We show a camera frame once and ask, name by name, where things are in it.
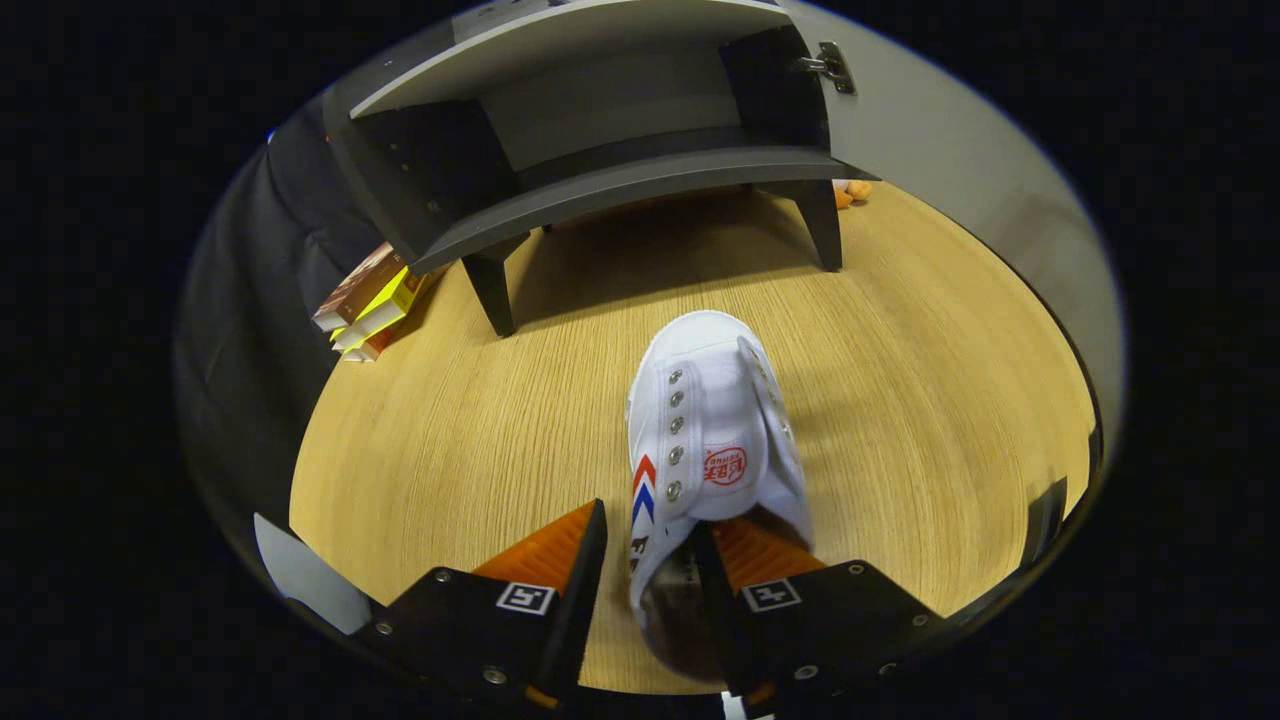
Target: wooden table surface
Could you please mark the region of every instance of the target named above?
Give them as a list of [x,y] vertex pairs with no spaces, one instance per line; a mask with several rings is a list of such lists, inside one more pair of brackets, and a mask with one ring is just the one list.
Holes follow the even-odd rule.
[[928,205],[876,183],[824,273],[795,206],[718,190],[534,232],[507,263],[518,332],[494,336],[461,264],[374,364],[339,363],[298,454],[289,524],[388,605],[600,497],[609,546],[580,682],[718,692],[666,670],[626,603],[627,387],[653,334],[741,318],[777,370],[815,555],[883,569],[947,615],[1019,561],[1027,505],[1088,478],[1093,407],[1048,313]]

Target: orange toy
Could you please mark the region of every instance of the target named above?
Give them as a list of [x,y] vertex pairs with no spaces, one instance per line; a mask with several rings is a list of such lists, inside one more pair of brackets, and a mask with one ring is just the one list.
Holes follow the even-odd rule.
[[831,181],[832,190],[836,191],[836,209],[844,210],[854,204],[864,202],[872,195],[872,183],[867,181]]

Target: black table leg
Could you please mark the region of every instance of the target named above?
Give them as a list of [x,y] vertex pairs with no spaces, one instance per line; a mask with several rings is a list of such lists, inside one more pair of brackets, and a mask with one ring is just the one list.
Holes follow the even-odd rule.
[[824,270],[835,272],[844,265],[840,217],[829,179],[759,183],[759,188],[792,200],[800,208],[800,217],[809,228],[809,237],[818,249],[818,260]]
[[529,233],[525,232],[462,259],[462,266],[467,269],[471,287],[480,299],[484,314],[489,316],[493,332],[502,337],[516,332],[516,323],[511,316],[511,296],[507,293],[507,258],[527,238]]

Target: metal hinge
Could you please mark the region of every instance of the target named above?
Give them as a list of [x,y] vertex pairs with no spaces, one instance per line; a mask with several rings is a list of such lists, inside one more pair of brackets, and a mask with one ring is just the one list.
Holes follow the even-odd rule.
[[817,58],[796,58],[791,63],[791,68],[820,74],[835,83],[836,92],[858,95],[854,78],[849,74],[849,65],[845,64],[845,56],[840,54],[840,47],[835,42],[819,42]]

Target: canvas shoe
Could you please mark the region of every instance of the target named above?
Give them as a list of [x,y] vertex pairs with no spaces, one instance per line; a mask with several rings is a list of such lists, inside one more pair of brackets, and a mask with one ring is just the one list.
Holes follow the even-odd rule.
[[631,480],[628,600],[650,650],[676,670],[718,676],[698,568],[684,544],[699,520],[760,509],[808,550],[804,471],[760,340],[713,310],[654,336],[626,405]]

